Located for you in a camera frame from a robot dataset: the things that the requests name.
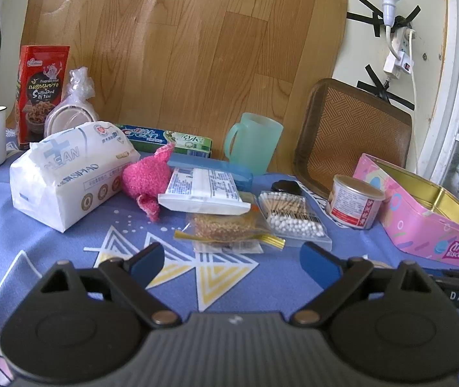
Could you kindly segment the pink fuzzy soft toy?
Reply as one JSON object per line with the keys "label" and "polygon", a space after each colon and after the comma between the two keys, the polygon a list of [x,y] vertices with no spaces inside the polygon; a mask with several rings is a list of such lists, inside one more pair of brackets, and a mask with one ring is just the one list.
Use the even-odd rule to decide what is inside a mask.
{"label": "pink fuzzy soft toy", "polygon": [[172,176],[168,165],[174,143],[168,143],[138,162],[131,164],[122,173],[122,188],[126,195],[134,199],[138,207],[151,222],[158,222],[158,195],[164,194]]}

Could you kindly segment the cotton swab box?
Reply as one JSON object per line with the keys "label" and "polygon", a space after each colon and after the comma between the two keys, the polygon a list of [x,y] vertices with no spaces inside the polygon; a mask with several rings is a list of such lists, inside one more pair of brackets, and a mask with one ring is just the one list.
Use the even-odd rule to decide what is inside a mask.
{"label": "cotton swab box", "polygon": [[284,239],[286,246],[301,247],[306,242],[313,242],[332,251],[326,227],[303,196],[262,191],[258,201],[273,234]]}

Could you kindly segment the small paper-labelled tin can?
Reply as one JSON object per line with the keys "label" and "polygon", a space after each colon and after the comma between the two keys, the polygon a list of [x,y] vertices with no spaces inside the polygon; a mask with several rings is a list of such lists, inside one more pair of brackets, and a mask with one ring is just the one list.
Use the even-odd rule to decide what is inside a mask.
{"label": "small paper-labelled tin can", "polygon": [[384,200],[385,193],[371,184],[352,176],[335,175],[325,211],[347,227],[368,230]]}

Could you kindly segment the pink macaron biscuit tin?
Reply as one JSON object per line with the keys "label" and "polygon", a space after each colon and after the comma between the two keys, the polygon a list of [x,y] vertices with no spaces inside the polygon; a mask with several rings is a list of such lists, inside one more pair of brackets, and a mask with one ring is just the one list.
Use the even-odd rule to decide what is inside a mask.
{"label": "pink macaron biscuit tin", "polygon": [[398,250],[459,266],[459,199],[452,193],[368,154],[354,178],[385,193],[378,219]]}

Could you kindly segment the small black object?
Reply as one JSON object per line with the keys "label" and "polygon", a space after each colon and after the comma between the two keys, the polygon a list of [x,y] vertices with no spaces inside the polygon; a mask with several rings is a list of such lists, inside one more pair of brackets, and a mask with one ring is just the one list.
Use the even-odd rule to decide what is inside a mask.
{"label": "small black object", "polygon": [[288,193],[295,196],[301,195],[301,187],[296,181],[292,180],[279,180],[274,182],[270,190],[273,192]]}

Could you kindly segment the clear bag of grains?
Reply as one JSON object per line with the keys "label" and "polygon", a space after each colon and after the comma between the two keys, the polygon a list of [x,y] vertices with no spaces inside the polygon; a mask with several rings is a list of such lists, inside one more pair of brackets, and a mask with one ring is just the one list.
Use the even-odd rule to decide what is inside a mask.
{"label": "clear bag of grains", "polygon": [[263,214],[253,210],[239,216],[188,214],[182,230],[174,232],[176,239],[209,245],[234,245],[257,241],[283,250],[286,241],[274,235]]}

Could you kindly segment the white printed sachet pack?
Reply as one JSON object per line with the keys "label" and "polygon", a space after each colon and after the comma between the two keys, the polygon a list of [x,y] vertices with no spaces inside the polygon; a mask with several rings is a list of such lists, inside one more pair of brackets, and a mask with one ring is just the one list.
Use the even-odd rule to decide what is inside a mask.
{"label": "white printed sachet pack", "polygon": [[240,216],[250,211],[230,173],[199,168],[174,168],[158,203],[172,212]]}

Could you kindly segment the white tissue pack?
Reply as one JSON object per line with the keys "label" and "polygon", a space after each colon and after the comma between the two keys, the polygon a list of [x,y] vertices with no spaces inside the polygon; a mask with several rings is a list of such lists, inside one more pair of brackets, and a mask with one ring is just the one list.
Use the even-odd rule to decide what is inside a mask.
{"label": "white tissue pack", "polygon": [[139,152],[117,126],[87,122],[32,143],[10,166],[15,209],[60,233],[122,187]]}

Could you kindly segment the blue patterned tablecloth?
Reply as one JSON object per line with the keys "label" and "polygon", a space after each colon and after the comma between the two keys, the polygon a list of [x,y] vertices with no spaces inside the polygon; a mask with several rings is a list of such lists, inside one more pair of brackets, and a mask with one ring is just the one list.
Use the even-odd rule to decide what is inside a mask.
{"label": "blue patterned tablecloth", "polygon": [[[322,288],[301,247],[258,256],[196,253],[167,212],[152,224],[123,195],[59,233],[12,205],[0,166],[0,386],[459,386],[459,308],[380,226],[333,222],[305,191],[334,256],[375,269],[336,317],[296,327]],[[181,324],[149,327],[114,300],[97,269],[161,243],[165,263],[146,290]]]}

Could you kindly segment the green blue toothpaste box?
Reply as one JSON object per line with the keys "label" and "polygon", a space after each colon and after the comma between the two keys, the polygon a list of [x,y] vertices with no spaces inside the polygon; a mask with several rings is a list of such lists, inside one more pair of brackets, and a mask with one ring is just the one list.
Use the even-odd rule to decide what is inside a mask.
{"label": "green blue toothpaste box", "polygon": [[117,124],[137,151],[154,153],[157,149],[169,143],[174,144],[174,152],[210,158],[212,140],[195,134],[178,131],[148,128],[133,125]]}

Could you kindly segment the blue plastic case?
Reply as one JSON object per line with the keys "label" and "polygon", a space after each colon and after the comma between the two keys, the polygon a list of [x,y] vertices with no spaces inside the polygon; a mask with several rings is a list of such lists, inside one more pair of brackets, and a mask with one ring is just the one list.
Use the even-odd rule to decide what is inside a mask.
{"label": "blue plastic case", "polygon": [[230,173],[240,191],[251,191],[253,174],[244,166],[231,164],[222,160],[207,157],[173,153],[168,164],[172,168],[183,169],[208,169]]}

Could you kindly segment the brown woven tray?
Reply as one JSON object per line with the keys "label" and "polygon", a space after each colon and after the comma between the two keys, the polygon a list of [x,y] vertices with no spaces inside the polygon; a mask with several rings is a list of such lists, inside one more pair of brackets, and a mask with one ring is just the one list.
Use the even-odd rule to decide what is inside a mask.
{"label": "brown woven tray", "polygon": [[294,175],[327,197],[336,175],[351,176],[362,154],[404,168],[412,117],[376,96],[334,79],[311,92],[293,155]]}

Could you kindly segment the teal plastic mug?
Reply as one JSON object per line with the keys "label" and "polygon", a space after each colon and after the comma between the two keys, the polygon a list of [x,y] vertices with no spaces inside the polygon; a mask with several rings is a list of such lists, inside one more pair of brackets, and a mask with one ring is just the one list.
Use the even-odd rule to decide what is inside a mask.
{"label": "teal plastic mug", "polygon": [[232,164],[263,175],[283,132],[283,125],[265,116],[243,113],[226,135],[223,152]]}

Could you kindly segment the red snack bag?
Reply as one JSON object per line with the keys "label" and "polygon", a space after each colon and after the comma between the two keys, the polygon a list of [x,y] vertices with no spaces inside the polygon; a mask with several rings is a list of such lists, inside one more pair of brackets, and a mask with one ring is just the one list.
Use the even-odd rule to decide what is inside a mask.
{"label": "red snack bag", "polygon": [[22,150],[43,139],[46,117],[61,103],[68,53],[67,45],[20,48],[14,113]]}

